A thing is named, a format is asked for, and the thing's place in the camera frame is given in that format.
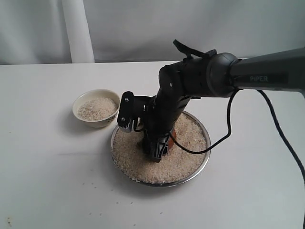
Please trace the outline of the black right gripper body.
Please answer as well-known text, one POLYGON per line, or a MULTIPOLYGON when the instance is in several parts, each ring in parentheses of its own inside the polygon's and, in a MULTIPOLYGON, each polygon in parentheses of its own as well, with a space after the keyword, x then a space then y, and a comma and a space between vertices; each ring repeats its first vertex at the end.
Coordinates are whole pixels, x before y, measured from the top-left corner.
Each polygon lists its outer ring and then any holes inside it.
POLYGON ((150 142, 157 142, 173 129, 190 99, 190 96, 170 94, 161 88, 158 90, 148 103, 143 121, 150 142))

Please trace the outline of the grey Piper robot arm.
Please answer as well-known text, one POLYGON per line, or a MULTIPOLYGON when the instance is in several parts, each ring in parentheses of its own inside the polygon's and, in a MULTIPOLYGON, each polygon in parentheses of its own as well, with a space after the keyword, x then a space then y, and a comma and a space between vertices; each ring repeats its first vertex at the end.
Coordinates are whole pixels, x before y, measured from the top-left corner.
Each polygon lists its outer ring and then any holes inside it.
POLYGON ((305 91, 305 51, 295 49, 248 59, 210 51, 187 57, 159 71, 159 91, 149 102, 143 148, 159 162, 167 151, 169 132, 195 97, 232 96, 237 90, 305 91))

